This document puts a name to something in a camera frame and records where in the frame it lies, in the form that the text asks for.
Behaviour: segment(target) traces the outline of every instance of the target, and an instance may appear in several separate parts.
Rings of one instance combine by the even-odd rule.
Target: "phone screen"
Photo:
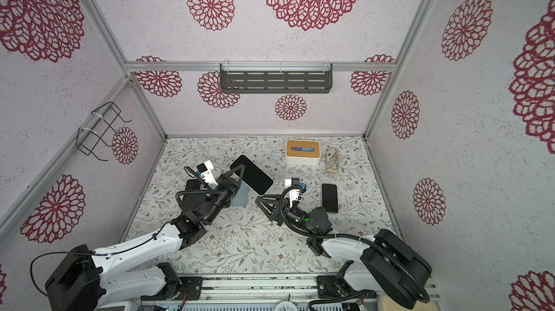
[[[240,155],[239,158],[233,161],[229,168],[233,169],[240,164],[245,166],[243,181],[245,181],[245,183],[259,196],[263,196],[270,189],[272,184],[274,184],[274,180],[267,176],[266,173],[248,159],[246,155]]]
[[[337,205],[337,186],[334,184],[322,184],[322,207],[326,212],[337,213],[339,206]]]

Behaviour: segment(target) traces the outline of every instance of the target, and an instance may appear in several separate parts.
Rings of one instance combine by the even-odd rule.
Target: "floral tablecloth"
[[[288,166],[284,161],[285,137],[267,138],[172,138],[168,140],[148,190],[133,220],[127,239],[159,228],[180,214],[175,193],[185,189],[190,178],[184,166],[211,160],[214,176],[229,170],[229,164],[241,154],[248,156],[273,180],[267,194],[279,194],[285,177],[300,177],[307,191],[299,207],[311,210],[321,206],[321,184],[337,185],[339,213],[330,214],[334,229],[343,233],[369,234],[380,228],[394,231],[390,216],[372,172],[361,137],[319,137],[323,154],[328,147],[340,153],[339,173],[320,165]],[[305,238],[278,226],[254,203],[249,191],[246,207],[222,210],[208,233],[195,245],[179,252],[157,257],[143,266],[169,261],[178,274],[184,273],[321,273],[336,272],[341,259],[315,257]]]

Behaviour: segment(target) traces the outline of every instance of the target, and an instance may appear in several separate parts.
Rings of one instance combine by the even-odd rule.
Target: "wire basket holder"
[[[104,107],[106,107],[106,110],[104,111],[104,113],[103,113],[103,114],[102,114],[102,113],[99,113],[98,111],[101,110],[101,109],[104,108]],[[114,111],[115,116],[114,116],[114,118],[113,118],[110,122],[108,122],[108,121],[106,121],[106,120],[104,119],[104,115],[106,115],[106,113],[107,113],[110,109],[112,109],[112,111]],[[107,162],[108,160],[103,160],[103,159],[101,159],[100,157],[98,157],[98,156],[96,155],[96,153],[93,152],[94,148],[98,145],[98,143],[99,143],[100,141],[102,141],[107,147],[112,147],[112,145],[109,145],[106,141],[104,141],[104,135],[106,134],[106,132],[107,132],[109,129],[111,129],[112,131],[114,131],[114,134],[116,133],[115,129],[112,127],[112,124],[114,123],[114,121],[115,121],[118,117],[119,117],[119,118],[121,119],[121,121],[123,121],[124,123],[131,122],[132,120],[128,120],[128,121],[124,120],[124,119],[120,116],[121,109],[120,109],[113,101],[109,101],[109,102],[107,102],[107,103],[105,103],[105,104],[102,104],[101,106],[97,107],[96,109],[94,109],[94,110],[91,111],[90,113],[91,113],[91,114],[97,115],[97,116],[100,118],[100,120],[98,120],[98,121],[96,122],[96,124],[95,124],[92,128],[80,127],[79,129],[77,129],[77,138],[75,139],[75,146],[76,146],[77,149],[79,149],[79,150],[80,150],[82,153],[84,153],[86,156],[89,156],[89,155],[92,154],[92,155],[93,155],[94,157],[96,157],[99,161]],[[106,129],[104,130],[104,132],[102,132],[102,134],[98,135],[98,133],[94,130],[94,128],[97,126],[97,124],[100,123],[101,120],[104,121],[104,123],[107,124],[107,127],[106,127]],[[79,135],[80,135],[81,131],[84,131],[84,130],[85,130],[85,131],[88,131],[88,132],[87,132],[87,135],[90,134],[90,133],[92,133],[92,134],[96,135],[96,137],[98,137],[98,140],[94,143],[93,148],[90,148],[90,149],[89,149],[87,146],[85,146],[85,145],[83,144],[83,142],[87,139],[87,136],[85,136],[85,137],[83,137],[81,140],[79,140]]]

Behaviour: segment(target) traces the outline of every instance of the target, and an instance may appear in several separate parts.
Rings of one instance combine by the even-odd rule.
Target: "mounting plate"
[[[185,300],[199,300],[200,292],[203,290],[203,277],[180,277],[181,284],[187,290],[187,298]],[[173,298],[173,300],[183,300],[183,291]]]
[[[320,299],[334,299],[342,296],[339,289],[335,286],[335,276],[316,276],[316,286],[318,287],[318,297]]]

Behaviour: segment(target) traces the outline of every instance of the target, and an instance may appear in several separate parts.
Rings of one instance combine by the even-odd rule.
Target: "aluminum frame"
[[[87,16],[89,16],[93,24],[93,28],[96,29],[100,34],[102,41],[106,45],[108,52],[112,57],[112,60],[118,66],[120,73],[123,76],[131,77],[132,81],[138,84],[136,78],[134,77],[134,74],[130,73],[127,70],[125,66],[125,55],[123,54],[123,51],[121,51],[121,48],[119,47],[119,44],[116,41],[112,33],[112,30],[110,30],[110,27],[106,22],[106,19],[104,19],[104,16],[102,15],[102,12],[98,4],[96,3],[96,1],[95,0],[79,0],[79,1],[83,7],[83,10],[85,10]],[[158,135],[160,135],[160,138],[164,140],[166,137],[166,132],[164,131],[164,127],[162,126],[160,120],[158,119],[158,117],[154,113],[154,110],[150,106],[145,93],[141,89],[136,90],[136,88],[134,88],[134,93],[137,99],[139,100],[139,104],[143,109],[143,112],[147,115],[150,122],[153,124],[156,132],[158,133]]]
[[[416,42],[422,34],[424,24],[430,17],[430,13],[432,12],[436,1],[437,0],[420,1],[420,5],[418,7],[418,10],[416,10],[416,15],[412,20],[407,36],[405,37],[405,41],[403,42],[403,46],[401,47],[401,51],[399,51],[399,55],[397,56],[397,67],[390,75],[389,80],[386,81],[384,89],[380,94],[378,104],[376,104],[376,108],[374,109],[372,116],[370,117],[370,120],[368,121],[368,124],[366,126],[366,129],[364,130],[365,140],[369,140],[371,135],[374,133],[376,129],[375,126],[378,124],[379,118],[383,114],[385,107],[390,102],[391,96],[393,95],[393,93],[395,92],[395,88],[397,87],[399,78],[405,70],[412,52],[416,48]]]
[[[201,274],[203,287],[198,301],[187,301],[188,304],[227,304],[249,303],[278,303],[290,299],[292,302],[306,303],[319,299],[316,277],[335,275],[335,273],[321,274]],[[179,277],[199,276],[181,274]],[[440,301],[434,282],[429,279],[425,286],[432,302]],[[376,303],[377,298],[367,298],[365,301]],[[182,301],[155,301],[156,304],[180,305]]]
[[[226,61],[168,61],[135,62],[127,61],[128,71],[220,71],[220,64],[225,71],[325,71],[330,64],[334,71],[386,71],[393,72],[397,63],[388,62],[226,62]]]
[[[370,151],[370,145],[368,141],[363,141],[364,148],[366,149],[366,155],[370,160],[370,165],[372,166],[372,172],[374,172],[374,176],[376,177],[376,182],[378,183],[378,187],[380,188],[380,192],[384,199],[385,206],[387,208],[387,212],[389,212],[389,217],[391,218],[391,223],[393,224],[393,228],[395,228],[395,232],[401,240],[405,241],[405,237],[403,236],[403,231],[401,230],[401,226],[399,225],[399,221],[397,220],[397,216],[395,216],[395,212],[393,211],[393,207],[391,206],[391,201],[389,200],[389,196],[385,190],[384,182],[381,178],[381,172],[372,156],[372,152]]]
[[[158,147],[158,151],[154,156],[154,159],[152,159],[152,162],[150,162],[150,166],[147,172],[147,177],[143,180],[143,183],[141,184],[141,187],[139,189],[140,197],[137,197],[137,199],[135,200],[135,203],[133,204],[131,210],[129,211],[129,214],[125,218],[125,227],[123,227],[118,234],[118,242],[124,241],[125,238],[127,237],[127,234],[129,234],[129,229],[131,229],[131,224],[133,224],[133,219],[135,218],[136,213],[139,210],[140,203],[143,201],[145,194],[147,194],[148,185],[150,184],[150,181],[154,177],[154,170],[156,170],[156,166],[158,166],[158,161],[160,160],[160,157],[164,153],[165,147],[166,147],[166,141],[165,140],[161,141],[160,146]]]

